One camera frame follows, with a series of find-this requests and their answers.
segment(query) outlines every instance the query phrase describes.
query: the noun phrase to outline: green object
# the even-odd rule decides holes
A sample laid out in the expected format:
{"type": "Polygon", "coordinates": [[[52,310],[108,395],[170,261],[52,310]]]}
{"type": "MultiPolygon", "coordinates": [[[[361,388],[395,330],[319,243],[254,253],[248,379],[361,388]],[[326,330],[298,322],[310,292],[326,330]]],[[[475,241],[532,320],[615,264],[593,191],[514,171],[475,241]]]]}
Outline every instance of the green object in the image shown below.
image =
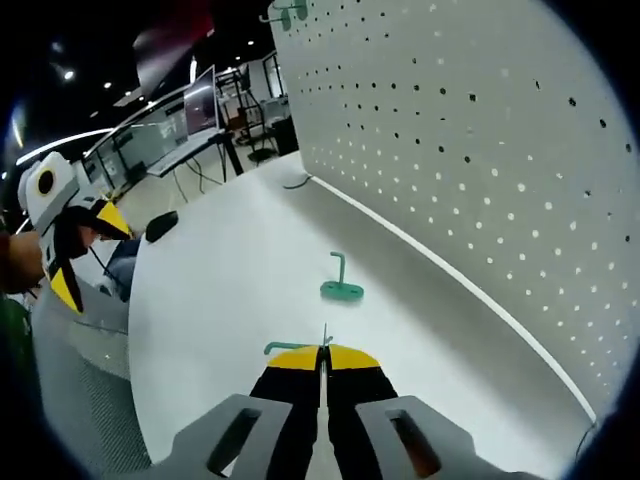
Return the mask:
{"type": "MultiPolygon", "coordinates": [[[[325,341],[326,345],[333,340],[333,337],[327,338],[325,341]]],[[[295,350],[296,348],[310,347],[311,345],[307,345],[306,343],[287,343],[287,342],[269,342],[267,346],[264,347],[264,354],[269,355],[271,350],[274,348],[282,348],[283,350],[295,350]]]]}
{"type": "Polygon", "coordinates": [[[309,16],[309,8],[307,7],[307,0],[295,0],[293,5],[289,5],[287,7],[277,7],[273,6],[274,10],[280,10],[282,13],[280,14],[280,18],[276,18],[273,20],[269,20],[268,18],[260,15],[260,22],[262,23],[275,23],[282,22],[282,29],[285,32],[288,32],[291,29],[291,15],[289,14],[289,10],[295,10],[296,16],[298,20],[306,20],[309,16]]]}
{"type": "Polygon", "coordinates": [[[289,10],[288,9],[278,9],[278,10],[282,10],[282,13],[280,14],[280,18],[274,18],[273,20],[269,20],[267,17],[260,15],[260,18],[259,18],[260,23],[282,22],[282,29],[285,32],[288,32],[291,29],[291,15],[289,15],[289,10]]]}
{"type": "Polygon", "coordinates": [[[360,300],[364,296],[364,289],[358,285],[344,283],[344,268],[347,263],[344,254],[331,252],[331,256],[340,259],[340,280],[337,282],[324,282],[320,287],[320,293],[323,297],[331,298],[332,300],[345,302],[360,300]]]}

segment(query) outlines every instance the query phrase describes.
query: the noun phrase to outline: white pegboard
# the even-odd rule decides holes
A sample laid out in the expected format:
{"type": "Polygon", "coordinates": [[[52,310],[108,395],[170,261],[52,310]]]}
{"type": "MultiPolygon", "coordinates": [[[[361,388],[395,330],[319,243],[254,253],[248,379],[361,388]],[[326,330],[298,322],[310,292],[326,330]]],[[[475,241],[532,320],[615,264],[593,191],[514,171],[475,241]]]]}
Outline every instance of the white pegboard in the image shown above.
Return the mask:
{"type": "Polygon", "coordinates": [[[604,413],[638,344],[640,178],[580,40],[535,0],[291,17],[273,32],[309,173],[461,271],[604,413]]]}

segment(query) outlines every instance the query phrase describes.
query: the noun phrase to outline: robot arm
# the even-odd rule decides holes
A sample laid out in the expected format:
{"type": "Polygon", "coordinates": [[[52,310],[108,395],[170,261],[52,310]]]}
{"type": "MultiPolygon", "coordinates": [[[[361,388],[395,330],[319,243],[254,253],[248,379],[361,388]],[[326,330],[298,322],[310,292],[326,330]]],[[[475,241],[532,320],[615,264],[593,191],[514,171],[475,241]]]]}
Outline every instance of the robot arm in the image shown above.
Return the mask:
{"type": "Polygon", "coordinates": [[[40,235],[43,270],[51,288],[72,310],[84,311],[71,259],[87,253],[79,226],[113,240],[127,240],[131,232],[110,201],[91,187],[80,188],[73,168],[52,152],[25,172],[21,196],[33,226],[40,235]]]}

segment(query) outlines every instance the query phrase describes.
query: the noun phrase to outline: white table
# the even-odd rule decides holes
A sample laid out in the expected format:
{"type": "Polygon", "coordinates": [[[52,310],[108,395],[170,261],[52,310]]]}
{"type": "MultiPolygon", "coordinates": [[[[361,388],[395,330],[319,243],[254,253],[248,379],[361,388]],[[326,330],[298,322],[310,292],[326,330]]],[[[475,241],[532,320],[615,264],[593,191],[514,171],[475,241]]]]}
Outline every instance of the white table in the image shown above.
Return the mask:
{"type": "Polygon", "coordinates": [[[208,128],[189,135],[186,142],[178,145],[147,169],[147,173],[155,177],[164,177],[182,162],[189,160],[199,152],[213,145],[211,138],[221,133],[219,128],[208,128]]]}
{"type": "Polygon", "coordinates": [[[469,431],[478,454],[548,478],[569,465],[589,421],[556,375],[455,280],[305,177],[299,153],[179,211],[141,247],[129,319],[133,397],[154,462],[174,435],[263,372],[268,342],[334,342],[376,357],[399,395],[469,431]],[[357,305],[321,299],[346,254],[357,305]]]}

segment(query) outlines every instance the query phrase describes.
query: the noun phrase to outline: green peg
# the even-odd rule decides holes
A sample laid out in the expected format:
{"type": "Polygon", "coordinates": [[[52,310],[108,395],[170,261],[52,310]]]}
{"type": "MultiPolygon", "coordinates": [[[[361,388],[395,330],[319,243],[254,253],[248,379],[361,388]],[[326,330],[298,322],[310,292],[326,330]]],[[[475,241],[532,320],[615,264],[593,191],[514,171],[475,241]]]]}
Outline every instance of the green peg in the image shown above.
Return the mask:
{"type": "MultiPolygon", "coordinates": [[[[329,345],[333,337],[325,337],[326,345],[329,345]]],[[[295,350],[296,348],[310,347],[311,345],[306,343],[288,343],[288,342],[269,342],[264,347],[264,354],[269,355],[274,348],[281,348],[283,350],[295,350]]]]}
{"type": "Polygon", "coordinates": [[[358,285],[344,283],[344,268],[347,262],[344,254],[331,252],[331,256],[340,259],[340,280],[337,282],[324,282],[320,287],[320,293],[323,297],[331,298],[332,300],[342,300],[346,302],[360,300],[364,296],[364,289],[358,285]]]}

